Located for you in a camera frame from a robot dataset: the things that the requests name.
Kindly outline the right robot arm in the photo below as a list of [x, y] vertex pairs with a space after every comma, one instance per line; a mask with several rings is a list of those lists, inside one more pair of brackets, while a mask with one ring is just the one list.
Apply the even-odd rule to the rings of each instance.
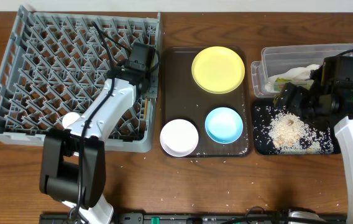
[[345, 52], [326, 57], [310, 77], [310, 89], [286, 83], [273, 103], [318, 129], [332, 129], [344, 163], [347, 222], [353, 223], [353, 57]]

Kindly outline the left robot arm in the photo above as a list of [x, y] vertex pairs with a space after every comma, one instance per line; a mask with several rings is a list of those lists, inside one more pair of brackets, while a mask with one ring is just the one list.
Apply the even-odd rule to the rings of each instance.
[[122, 115], [144, 94], [160, 65], [160, 52], [134, 44], [130, 56], [111, 67], [91, 106], [65, 129], [44, 139], [39, 189], [69, 206], [66, 223], [110, 223], [106, 201], [105, 143]]

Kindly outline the white cup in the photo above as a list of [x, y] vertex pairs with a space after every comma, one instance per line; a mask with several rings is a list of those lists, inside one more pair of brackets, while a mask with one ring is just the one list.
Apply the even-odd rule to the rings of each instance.
[[69, 125], [73, 124], [80, 118], [80, 114], [76, 112], [67, 113], [62, 119], [62, 126], [66, 129]]

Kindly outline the light blue bowl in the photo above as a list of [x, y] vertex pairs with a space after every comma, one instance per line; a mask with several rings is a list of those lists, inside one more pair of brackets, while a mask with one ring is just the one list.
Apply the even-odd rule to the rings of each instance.
[[243, 133], [244, 124], [235, 110], [218, 107], [210, 111], [205, 119], [206, 134], [220, 144], [230, 144], [238, 140]]

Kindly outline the wooden chopstick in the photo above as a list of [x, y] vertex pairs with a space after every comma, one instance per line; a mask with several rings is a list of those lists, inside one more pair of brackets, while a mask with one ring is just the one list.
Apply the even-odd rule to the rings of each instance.
[[146, 98], [146, 99], [145, 99], [145, 105], [144, 105], [144, 119], [147, 118], [147, 111], [148, 111], [148, 108], [149, 108], [149, 99]]

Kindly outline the green orange snack wrapper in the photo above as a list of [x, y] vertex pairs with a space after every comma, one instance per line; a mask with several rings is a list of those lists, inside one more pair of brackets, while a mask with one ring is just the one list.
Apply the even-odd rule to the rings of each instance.
[[285, 79], [285, 78], [277, 78], [275, 83], [273, 84], [273, 89], [280, 91], [283, 86], [287, 83], [292, 83], [297, 86], [302, 86], [306, 89], [309, 89], [311, 85], [313, 84], [313, 80], [307, 79], [307, 80], [291, 80], [291, 79]]

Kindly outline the white napkin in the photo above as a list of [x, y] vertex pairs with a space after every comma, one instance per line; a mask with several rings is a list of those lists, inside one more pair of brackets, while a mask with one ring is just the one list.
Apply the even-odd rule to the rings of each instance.
[[273, 89], [273, 84], [275, 83], [277, 78], [285, 78], [285, 79], [291, 79], [291, 80], [295, 80], [295, 79], [307, 80], [307, 79], [310, 79], [311, 72], [313, 70], [318, 69], [319, 67], [320, 65], [318, 64], [311, 64], [311, 65], [308, 65], [307, 67], [291, 68], [289, 69], [289, 71], [285, 73], [271, 76], [266, 81], [265, 90], [270, 93], [278, 93], [279, 91]]

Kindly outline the white bowl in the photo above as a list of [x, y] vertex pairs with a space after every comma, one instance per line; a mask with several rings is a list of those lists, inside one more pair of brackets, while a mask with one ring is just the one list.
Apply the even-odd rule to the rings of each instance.
[[185, 157], [191, 154], [199, 143], [197, 128], [185, 119], [169, 121], [160, 132], [160, 145], [170, 156]]

